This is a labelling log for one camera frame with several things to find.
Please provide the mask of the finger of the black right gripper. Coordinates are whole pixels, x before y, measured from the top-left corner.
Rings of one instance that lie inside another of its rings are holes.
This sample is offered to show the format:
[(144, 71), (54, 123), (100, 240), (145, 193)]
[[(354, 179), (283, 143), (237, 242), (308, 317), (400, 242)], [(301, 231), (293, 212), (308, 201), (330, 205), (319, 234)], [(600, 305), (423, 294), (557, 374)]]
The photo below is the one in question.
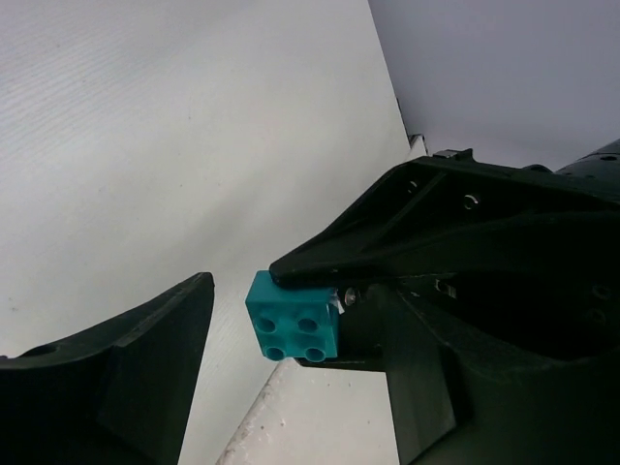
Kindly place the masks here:
[(361, 372), (385, 372), (385, 316), (380, 309), (386, 285), (336, 291), (342, 313), (338, 320), (337, 357), (311, 362), (305, 358), (294, 361), (303, 367)]
[(619, 271), (619, 159), (593, 155), (554, 172), (421, 157), (386, 172), (269, 270), (285, 288), (460, 272), (610, 278)]

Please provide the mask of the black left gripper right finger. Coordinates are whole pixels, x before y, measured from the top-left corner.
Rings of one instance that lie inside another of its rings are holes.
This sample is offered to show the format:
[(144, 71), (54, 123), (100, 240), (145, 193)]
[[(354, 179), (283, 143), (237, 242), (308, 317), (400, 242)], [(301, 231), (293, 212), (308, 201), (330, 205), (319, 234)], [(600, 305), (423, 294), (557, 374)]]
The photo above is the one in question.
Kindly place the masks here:
[(384, 325), (403, 464), (615, 464), (619, 354), (560, 361), (498, 340), (411, 291), (369, 298)]

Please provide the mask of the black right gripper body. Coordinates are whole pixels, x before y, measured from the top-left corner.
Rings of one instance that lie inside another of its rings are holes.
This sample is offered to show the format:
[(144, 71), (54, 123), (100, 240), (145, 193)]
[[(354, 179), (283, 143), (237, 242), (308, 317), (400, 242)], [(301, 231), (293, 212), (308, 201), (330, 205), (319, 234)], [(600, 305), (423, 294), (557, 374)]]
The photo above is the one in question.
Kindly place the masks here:
[[(471, 150), (451, 152), (444, 158), (464, 155), (475, 160)], [(593, 155), (619, 159), (619, 145), (611, 142), (581, 159)], [(592, 357), (619, 344), (619, 271), (610, 278), (583, 279), (460, 272), (403, 278), (401, 290), (415, 293), (498, 340), (542, 357)]]

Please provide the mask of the lime purple red teal stack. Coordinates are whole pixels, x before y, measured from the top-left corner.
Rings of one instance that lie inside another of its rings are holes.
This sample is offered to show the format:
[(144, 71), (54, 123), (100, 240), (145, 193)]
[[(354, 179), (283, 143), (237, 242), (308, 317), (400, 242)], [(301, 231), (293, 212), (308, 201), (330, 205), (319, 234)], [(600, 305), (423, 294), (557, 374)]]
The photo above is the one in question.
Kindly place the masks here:
[(264, 357), (312, 363), (337, 357), (339, 304), (334, 289), (286, 290), (260, 270), (245, 305)]

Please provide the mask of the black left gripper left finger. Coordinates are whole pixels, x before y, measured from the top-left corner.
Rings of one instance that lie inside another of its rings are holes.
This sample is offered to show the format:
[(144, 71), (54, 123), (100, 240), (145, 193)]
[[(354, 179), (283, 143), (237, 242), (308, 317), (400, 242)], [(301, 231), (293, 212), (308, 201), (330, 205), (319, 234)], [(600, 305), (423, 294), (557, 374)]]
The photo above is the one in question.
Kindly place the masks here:
[(4, 464), (175, 464), (202, 364), (214, 281), (1, 359)]

